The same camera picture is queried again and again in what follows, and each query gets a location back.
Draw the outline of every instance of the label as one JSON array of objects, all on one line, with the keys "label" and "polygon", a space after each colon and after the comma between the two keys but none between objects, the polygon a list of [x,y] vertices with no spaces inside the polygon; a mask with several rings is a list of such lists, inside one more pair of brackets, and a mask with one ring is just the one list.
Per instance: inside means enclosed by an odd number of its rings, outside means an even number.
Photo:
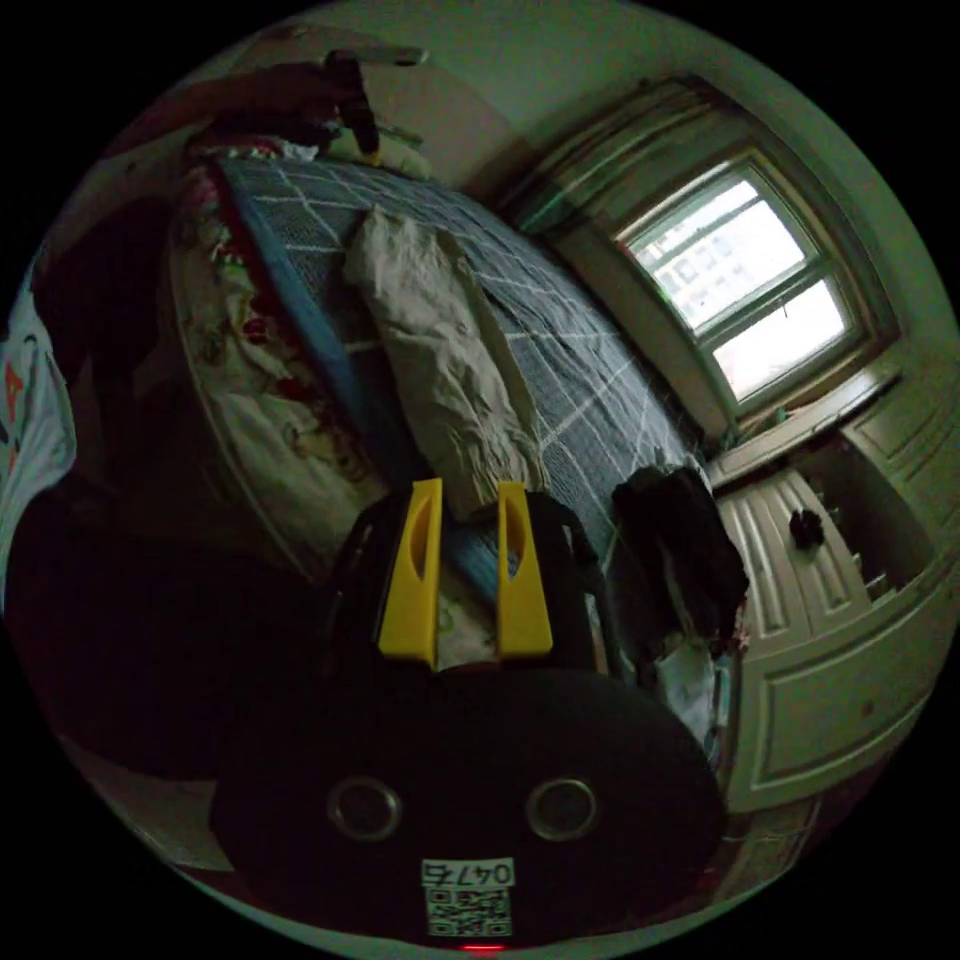
[{"label": "label", "polygon": [[420,872],[432,937],[508,937],[513,858],[424,860]]}]

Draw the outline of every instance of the curtain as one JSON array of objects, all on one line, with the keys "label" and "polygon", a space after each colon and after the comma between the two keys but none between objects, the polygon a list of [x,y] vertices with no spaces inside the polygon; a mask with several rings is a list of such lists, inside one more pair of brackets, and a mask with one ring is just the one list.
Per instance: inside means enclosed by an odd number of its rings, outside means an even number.
[{"label": "curtain", "polygon": [[[652,162],[696,141],[736,110],[699,78],[645,86],[549,153],[503,198],[498,213],[515,229],[544,240],[584,221],[616,219],[625,203],[643,196],[637,191]],[[637,181],[632,191],[631,181]]]}]

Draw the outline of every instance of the mattress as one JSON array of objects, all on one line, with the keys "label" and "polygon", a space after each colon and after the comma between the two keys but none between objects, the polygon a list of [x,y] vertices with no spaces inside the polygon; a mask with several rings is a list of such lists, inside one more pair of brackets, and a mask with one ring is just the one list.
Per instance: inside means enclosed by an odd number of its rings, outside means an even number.
[{"label": "mattress", "polygon": [[[481,205],[436,183],[329,160],[216,164],[236,232],[253,239],[309,361],[391,485],[425,465],[372,318],[342,276],[344,250],[374,203],[460,243],[533,395],[551,493],[577,511],[608,564],[620,559],[615,486],[640,466],[702,467],[692,422],[609,313],[546,249]],[[445,531],[447,556],[492,602],[495,528],[474,529]]]},{"label": "mattress", "polygon": [[[171,245],[173,312],[211,435],[237,484],[278,546],[319,581],[360,511],[409,466],[409,444],[397,444],[387,464],[382,449],[379,460],[368,449],[330,387],[304,308],[322,314],[356,383],[396,417],[389,363],[341,276],[344,247],[374,200],[450,229],[462,243],[540,411],[552,492],[574,507],[603,558],[614,615],[628,628],[621,640],[634,653],[645,630],[660,628],[631,588],[642,574],[618,536],[610,494],[642,465],[702,466],[696,431],[559,263],[436,184],[249,153],[221,154],[186,177]],[[406,430],[402,418],[393,423],[395,433]],[[492,530],[486,536],[492,546]],[[493,610],[469,563],[456,561],[446,556],[441,585],[441,668],[494,655]]]}]

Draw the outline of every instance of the window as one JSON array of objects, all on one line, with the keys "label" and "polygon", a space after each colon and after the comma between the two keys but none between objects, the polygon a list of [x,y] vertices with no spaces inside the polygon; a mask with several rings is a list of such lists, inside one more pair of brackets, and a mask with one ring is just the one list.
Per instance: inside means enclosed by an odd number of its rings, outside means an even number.
[{"label": "window", "polygon": [[735,415],[776,399],[862,336],[822,232],[750,155],[620,236],[685,324]]}]

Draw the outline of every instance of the white shirt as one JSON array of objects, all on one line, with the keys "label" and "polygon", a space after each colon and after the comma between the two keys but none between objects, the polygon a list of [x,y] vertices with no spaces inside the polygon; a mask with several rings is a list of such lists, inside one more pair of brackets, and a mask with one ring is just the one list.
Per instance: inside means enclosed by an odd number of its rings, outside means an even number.
[{"label": "white shirt", "polygon": [[77,455],[70,395],[30,291],[30,264],[0,341],[0,613],[13,534],[27,504]]}]

